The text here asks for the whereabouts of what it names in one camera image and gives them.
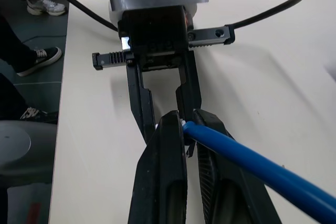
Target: white table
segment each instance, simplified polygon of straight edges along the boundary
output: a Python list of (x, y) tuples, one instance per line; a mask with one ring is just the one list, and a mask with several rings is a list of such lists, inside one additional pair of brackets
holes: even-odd
[[(78, 0), (108, 19), (108, 0)], [(284, 0), (210, 0), (197, 28), (257, 14)], [(336, 195), (336, 1), (304, 0), (236, 31), (230, 46), (196, 50), (202, 108), (237, 141)], [(92, 52), (121, 50), (117, 33), (70, 6), (51, 224), (127, 223), (145, 148), (130, 110), (125, 67), (96, 71)], [(176, 109), (177, 70), (144, 75), (156, 110)], [(188, 164), (187, 223), (204, 223), (196, 156)], [(268, 190), (283, 223), (312, 219)]]

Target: blue cable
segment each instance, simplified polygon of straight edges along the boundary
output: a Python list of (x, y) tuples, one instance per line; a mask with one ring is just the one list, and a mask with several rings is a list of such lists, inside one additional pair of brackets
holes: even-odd
[(183, 126), (189, 135), (261, 179), (266, 185), (320, 223), (336, 223), (336, 198), (230, 137), (194, 122)]

